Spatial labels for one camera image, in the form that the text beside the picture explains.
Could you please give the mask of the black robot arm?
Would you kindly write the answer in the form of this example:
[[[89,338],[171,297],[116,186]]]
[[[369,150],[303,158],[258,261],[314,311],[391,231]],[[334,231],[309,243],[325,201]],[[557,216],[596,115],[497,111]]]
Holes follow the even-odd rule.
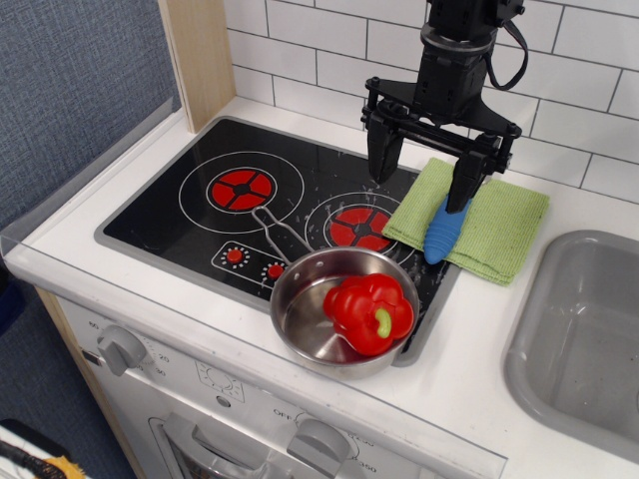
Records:
[[[395,171],[404,140],[457,158],[445,209],[458,214],[486,177],[504,172],[522,130],[487,107],[486,83],[507,91],[522,78],[520,69],[505,84],[495,78],[492,55],[504,29],[527,46],[513,23],[520,1],[433,1],[420,32],[423,45],[415,82],[372,77],[361,120],[367,130],[368,167],[379,184]]]

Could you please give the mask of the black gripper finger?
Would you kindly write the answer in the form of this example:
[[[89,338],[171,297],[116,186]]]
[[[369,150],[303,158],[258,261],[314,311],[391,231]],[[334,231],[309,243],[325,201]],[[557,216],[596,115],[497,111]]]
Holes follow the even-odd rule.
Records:
[[[403,136],[398,120],[403,109],[396,105],[378,105],[367,117],[368,171],[372,179],[383,184],[397,168]]]
[[[462,148],[448,192],[445,207],[448,214],[461,213],[485,178],[496,171],[499,146],[498,137],[482,133]]]

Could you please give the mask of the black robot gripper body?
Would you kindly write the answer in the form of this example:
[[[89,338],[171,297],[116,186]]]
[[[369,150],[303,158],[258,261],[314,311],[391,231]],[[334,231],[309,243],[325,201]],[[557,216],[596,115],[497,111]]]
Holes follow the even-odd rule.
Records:
[[[365,128],[367,117],[378,105],[396,105],[397,111],[403,109],[398,120],[403,140],[411,139],[449,155],[459,157],[462,148],[482,133],[494,135],[500,139],[495,172],[503,173],[521,129],[487,107],[482,90],[486,80],[498,90],[508,90],[522,73],[500,85],[492,66],[493,50],[492,44],[477,50],[468,43],[452,49],[425,43],[415,82],[377,76],[366,80]]]

